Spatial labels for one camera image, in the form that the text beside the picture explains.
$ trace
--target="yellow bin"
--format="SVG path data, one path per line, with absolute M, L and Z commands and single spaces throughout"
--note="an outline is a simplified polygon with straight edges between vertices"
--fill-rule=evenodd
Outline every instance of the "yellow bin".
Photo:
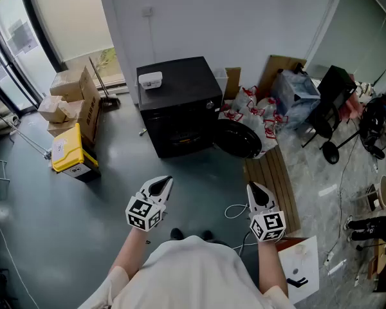
M 58 173 L 65 173 L 83 182 L 100 176 L 95 154 L 85 150 L 80 135 L 80 125 L 56 136 L 51 145 L 51 164 Z

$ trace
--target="wooden pallet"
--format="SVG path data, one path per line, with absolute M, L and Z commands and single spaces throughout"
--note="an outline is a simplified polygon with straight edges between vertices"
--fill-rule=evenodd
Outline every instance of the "wooden pallet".
M 295 196 L 278 145 L 260 159 L 246 159 L 244 175 L 247 182 L 262 184 L 275 195 L 280 209 L 284 212 L 287 234 L 300 229 Z

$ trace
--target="glass door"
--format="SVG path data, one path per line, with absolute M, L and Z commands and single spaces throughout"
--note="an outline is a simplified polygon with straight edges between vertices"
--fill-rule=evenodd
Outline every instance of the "glass door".
M 0 0 L 0 86 L 17 105 L 38 107 L 56 71 L 35 33 L 23 0 Z

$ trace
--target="black shoe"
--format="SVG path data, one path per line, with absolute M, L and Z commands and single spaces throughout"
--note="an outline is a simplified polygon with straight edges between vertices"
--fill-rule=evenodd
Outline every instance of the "black shoe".
M 173 228 L 170 232 L 170 240 L 183 240 L 185 239 L 183 233 L 178 228 Z
M 203 239 L 204 241 L 212 240 L 213 239 L 212 232 L 210 230 L 203 231 L 203 233 L 201 234 L 201 239 Z

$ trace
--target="gray floor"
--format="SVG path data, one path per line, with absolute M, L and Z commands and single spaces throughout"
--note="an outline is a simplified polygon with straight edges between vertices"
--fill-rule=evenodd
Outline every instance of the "gray floor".
M 102 177 L 87 185 L 52 172 L 47 161 L 18 136 L 15 144 L 8 139 L 0 143 L 0 158 L 8 160 L 6 172 L 11 179 L 9 185 L 0 185 L 0 226 L 26 286 L 42 309 L 75 308 L 96 289 L 129 232 L 124 215 L 129 198 L 155 176 L 172 175 L 174 186 L 169 214 L 149 234 L 151 244 L 146 255 L 169 238 L 173 227 L 186 235 L 210 229 L 231 246 L 240 245 L 248 230 L 245 216 L 236 220 L 224 217 L 227 206 L 247 201 L 242 161 L 218 149 L 160 160 L 149 135 L 138 136 L 143 122 L 130 96 L 121 95 L 120 99 L 122 108 L 102 115 L 100 120 L 96 152 Z M 21 130 L 45 147 L 51 145 L 52 137 L 40 115 L 25 116 Z M 335 142 L 340 143 L 353 130 L 352 123 L 342 124 Z M 340 163 L 332 166 L 318 150 L 322 139 L 302 150 L 300 137 L 305 135 L 282 132 L 279 143 L 302 221 L 299 234 L 317 235 L 322 264 L 338 236 L 339 200 L 337 190 L 325 196 L 319 196 L 318 191 L 339 185 L 354 141 L 341 150 Z M 350 199 L 378 175 L 386 174 L 386 159 L 376 162 L 378 174 L 374 162 L 358 142 L 344 174 L 344 218 L 347 214 L 367 215 L 364 205 Z M 366 267 L 362 268 L 360 285 L 353 287 L 370 251 L 355 251 L 356 244 L 346 243 L 346 236 L 342 232 L 329 268 L 346 259 L 345 264 L 332 279 L 321 268 L 319 292 L 297 308 L 383 307 L 386 294 L 371 292 L 372 284 L 365 280 Z M 1 236 L 0 260 L 3 267 L 10 268 L 10 290 L 19 298 L 19 306 L 33 308 Z M 247 247 L 243 260 L 251 275 L 257 274 L 256 247 Z

